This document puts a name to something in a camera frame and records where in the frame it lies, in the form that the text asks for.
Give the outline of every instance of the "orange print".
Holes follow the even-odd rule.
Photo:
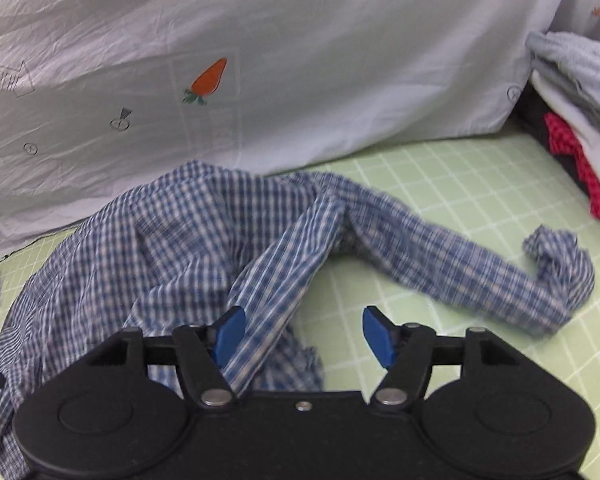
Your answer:
[[[204,98],[218,90],[225,67],[225,57],[213,63],[193,82],[190,89],[184,91],[182,102],[192,103],[193,101],[197,101],[200,105],[206,105]]]

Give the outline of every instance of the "printed arrow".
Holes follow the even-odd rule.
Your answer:
[[[16,94],[16,97],[22,97],[34,90],[33,81],[24,61],[20,65],[20,68],[10,68],[0,65],[0,91],[13,92]]]

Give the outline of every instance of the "printed circle symbol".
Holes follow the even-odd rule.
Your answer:
[[[113,119],[109,126],[111,126],[112,130],[116,130],[117,132],[124,132],[131,126],[131,123],[126,119]]]
[[[35,155],[38,152],[38,147],[33,142],[27,142],[22,149],[28,155]]]
[[[520,99],[520,94],[522,94],[522,88],[518,85],[512,85],[509,87],[509,90],[507,90],[507,97],[512,103],[515,103]]]

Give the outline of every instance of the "red fabric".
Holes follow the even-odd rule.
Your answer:
[[[544,124],[549,130],[549,150],[554,155],[571,155],[576,161],[578,177],[589,189],[591,214],[600,219],[600,181],[582,151],[580,141],[571,127],[554,113],[544,115]]]

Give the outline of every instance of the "stack of clothing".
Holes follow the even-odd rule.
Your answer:
[[[536,139],[589,196],[590,212],[600,219],[600,42],[532,32],[526,46],[534,54],[532,89],[518,115],[534,126]]]

